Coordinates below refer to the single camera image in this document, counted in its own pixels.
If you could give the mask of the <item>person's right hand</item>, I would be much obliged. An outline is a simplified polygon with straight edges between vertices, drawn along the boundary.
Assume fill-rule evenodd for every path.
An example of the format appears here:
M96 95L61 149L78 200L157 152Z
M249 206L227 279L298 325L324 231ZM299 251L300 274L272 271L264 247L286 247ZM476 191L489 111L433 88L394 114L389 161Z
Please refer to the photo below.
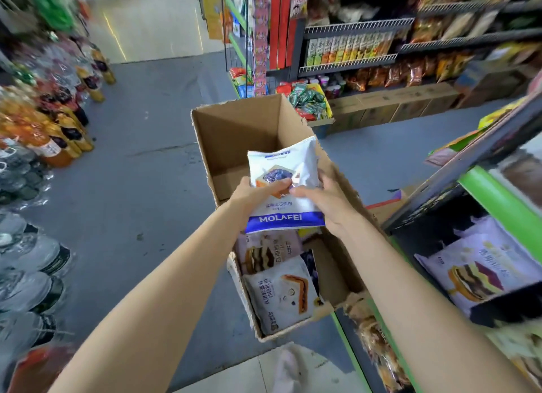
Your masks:
M319 199L310 200L324 214L325 226L335 237L345 240L366 227L366 220L352 207L338 183L319 169Z

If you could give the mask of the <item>white blue bread packet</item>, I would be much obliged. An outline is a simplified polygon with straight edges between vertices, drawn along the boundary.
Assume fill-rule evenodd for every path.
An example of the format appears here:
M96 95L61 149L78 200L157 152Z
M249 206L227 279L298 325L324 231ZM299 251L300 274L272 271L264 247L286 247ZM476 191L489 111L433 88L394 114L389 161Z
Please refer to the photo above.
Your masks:
M245 232L260 233L325 225L324 214L307 198L291 195L291 188L319 188L316 136L273 153L248 152L250 183L256 188L290 179L291 185L266 198L250 215Z

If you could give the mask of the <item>person's right forearm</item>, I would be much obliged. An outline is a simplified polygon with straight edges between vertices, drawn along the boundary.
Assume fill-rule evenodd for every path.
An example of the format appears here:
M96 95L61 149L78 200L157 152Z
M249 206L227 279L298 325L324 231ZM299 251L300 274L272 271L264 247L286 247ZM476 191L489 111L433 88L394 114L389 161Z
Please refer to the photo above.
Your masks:
M536 393L364 217L340 211L336 223L335 234L423 393Z

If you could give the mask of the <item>person's left forearm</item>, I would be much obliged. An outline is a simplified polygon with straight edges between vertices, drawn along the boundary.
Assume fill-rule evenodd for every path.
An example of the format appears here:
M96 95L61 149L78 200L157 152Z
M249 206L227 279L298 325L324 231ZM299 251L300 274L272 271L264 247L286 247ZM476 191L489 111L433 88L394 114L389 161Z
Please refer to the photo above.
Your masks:
M250 210L231 198L136 285L48 393L166 393Z

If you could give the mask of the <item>pale layered cake packet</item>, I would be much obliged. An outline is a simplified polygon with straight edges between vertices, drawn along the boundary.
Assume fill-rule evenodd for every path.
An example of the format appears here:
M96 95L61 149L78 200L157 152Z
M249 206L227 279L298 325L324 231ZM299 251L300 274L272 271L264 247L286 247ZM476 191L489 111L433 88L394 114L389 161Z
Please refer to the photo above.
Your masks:
M241 233L235 244L242 275L262 272L302 252L302 241L296 230Z

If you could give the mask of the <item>dark blue snack packet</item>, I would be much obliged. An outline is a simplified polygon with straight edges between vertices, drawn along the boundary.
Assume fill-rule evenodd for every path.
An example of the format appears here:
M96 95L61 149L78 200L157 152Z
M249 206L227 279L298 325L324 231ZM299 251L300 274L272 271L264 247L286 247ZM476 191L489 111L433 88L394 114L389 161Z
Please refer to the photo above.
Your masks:
M311 277L316 293L320 296L319 274L316 268L316 262L315 262L313 250L312 249L305 250L300 255L300 257L303 259L305 266L307 267L308 273Z

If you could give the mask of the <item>flattened printed cardboard piece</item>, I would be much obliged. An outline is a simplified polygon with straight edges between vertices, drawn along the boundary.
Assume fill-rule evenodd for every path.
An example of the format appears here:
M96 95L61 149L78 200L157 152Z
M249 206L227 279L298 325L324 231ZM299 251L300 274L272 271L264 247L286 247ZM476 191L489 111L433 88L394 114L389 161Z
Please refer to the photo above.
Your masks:
M365 208L374 216L376 221L382 225L404 205L418 187L419 184L412 184L400 189L389 190L391 195L389 199L379 203L366 205Z

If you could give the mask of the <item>bin of green candy packets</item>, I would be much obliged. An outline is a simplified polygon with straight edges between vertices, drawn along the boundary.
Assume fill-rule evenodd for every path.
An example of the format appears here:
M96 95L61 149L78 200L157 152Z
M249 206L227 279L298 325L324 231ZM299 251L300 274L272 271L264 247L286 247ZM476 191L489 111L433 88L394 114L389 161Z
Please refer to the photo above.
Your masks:
M287 99L310 127L329 129L335 123L331 106L319 82L292 82Z

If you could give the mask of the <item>row of brown cardboard cartons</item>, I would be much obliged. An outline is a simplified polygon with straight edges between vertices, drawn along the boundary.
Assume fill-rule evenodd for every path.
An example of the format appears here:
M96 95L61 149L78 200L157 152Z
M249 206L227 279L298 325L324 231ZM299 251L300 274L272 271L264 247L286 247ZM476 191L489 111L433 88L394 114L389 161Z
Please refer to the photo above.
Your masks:
M327 133L397 123L450 110L459 93L447 83L381 90L330 101L335 122Z

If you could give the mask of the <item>hanging strip of snack packets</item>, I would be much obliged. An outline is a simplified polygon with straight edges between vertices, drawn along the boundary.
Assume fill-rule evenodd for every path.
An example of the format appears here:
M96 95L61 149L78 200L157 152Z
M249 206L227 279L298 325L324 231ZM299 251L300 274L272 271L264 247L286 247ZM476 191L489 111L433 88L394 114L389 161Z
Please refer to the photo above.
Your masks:
M267 95L269 0L253 0L254 96Z

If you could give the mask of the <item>yellow hanging packets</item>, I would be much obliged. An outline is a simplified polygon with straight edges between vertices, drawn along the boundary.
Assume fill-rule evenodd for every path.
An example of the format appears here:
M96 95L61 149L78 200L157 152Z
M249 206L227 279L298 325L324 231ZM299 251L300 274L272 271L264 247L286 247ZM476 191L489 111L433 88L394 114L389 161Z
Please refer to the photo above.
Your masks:
M230 44L233 18L226 0L202 0L209 39Z

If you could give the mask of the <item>purple layered cake packet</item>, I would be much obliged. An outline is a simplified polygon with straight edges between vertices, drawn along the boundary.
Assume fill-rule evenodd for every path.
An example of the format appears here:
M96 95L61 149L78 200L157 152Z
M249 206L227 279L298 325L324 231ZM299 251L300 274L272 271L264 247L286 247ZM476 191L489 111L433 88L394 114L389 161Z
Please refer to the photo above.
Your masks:
M454 230L458 239L442 250L414 255L467 316L485 302L542 282L542 264L495 218L471 221L466 230Z

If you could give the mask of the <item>green edged store shelf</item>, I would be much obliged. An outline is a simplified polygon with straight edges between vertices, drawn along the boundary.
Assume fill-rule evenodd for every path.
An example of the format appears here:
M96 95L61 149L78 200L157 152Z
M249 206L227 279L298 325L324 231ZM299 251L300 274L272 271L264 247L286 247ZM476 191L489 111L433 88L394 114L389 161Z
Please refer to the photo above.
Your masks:
M396 252L456 307L414 255L442 250L458 239L454 230L464 231L472 217L484 216L495 218L542 264L542 89L420 184L380 228ZM423 393L371 294L360 299L373 310L415 393ZM464 316L542 393L542 282Z

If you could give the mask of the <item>row of orange drink bottles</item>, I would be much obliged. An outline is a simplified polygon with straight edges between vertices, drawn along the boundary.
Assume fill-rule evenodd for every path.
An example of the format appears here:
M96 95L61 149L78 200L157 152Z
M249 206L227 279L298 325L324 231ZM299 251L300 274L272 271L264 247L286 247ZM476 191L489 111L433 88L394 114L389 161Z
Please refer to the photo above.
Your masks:
M13 148L38 164L70 166L94 150L84 104L104 102L116 77L101 49L84 38L17 42L12 84L0 84L0 157Z

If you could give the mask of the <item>shrink-wrapped grey bottle packs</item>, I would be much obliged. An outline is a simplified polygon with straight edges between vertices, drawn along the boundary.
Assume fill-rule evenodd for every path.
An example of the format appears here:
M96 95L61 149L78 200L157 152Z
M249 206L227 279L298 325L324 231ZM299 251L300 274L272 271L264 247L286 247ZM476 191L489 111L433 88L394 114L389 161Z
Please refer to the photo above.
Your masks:
M52 178L36 153L0 136L0 208L18 211L45 205Z

